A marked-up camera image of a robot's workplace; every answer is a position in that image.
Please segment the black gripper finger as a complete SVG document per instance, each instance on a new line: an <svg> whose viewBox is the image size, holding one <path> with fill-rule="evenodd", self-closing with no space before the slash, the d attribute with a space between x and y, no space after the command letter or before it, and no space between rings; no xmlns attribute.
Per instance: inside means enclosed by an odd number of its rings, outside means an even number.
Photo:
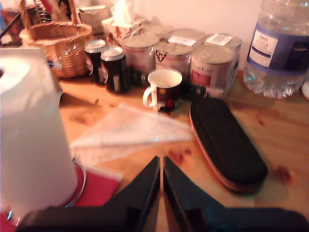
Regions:
<svg viewBox="0 0 309 232"><path fill-rule="evenodd" d="M163 186L181 230L224 230L223 205L198 187L167 156L163 160Z"/></svg>
<svg viewBox="0 0 309 232"><path fill-rule="evenodd" d="M155 156L103 208L104 228L141 228L160 189L160 158Z"/></svg>

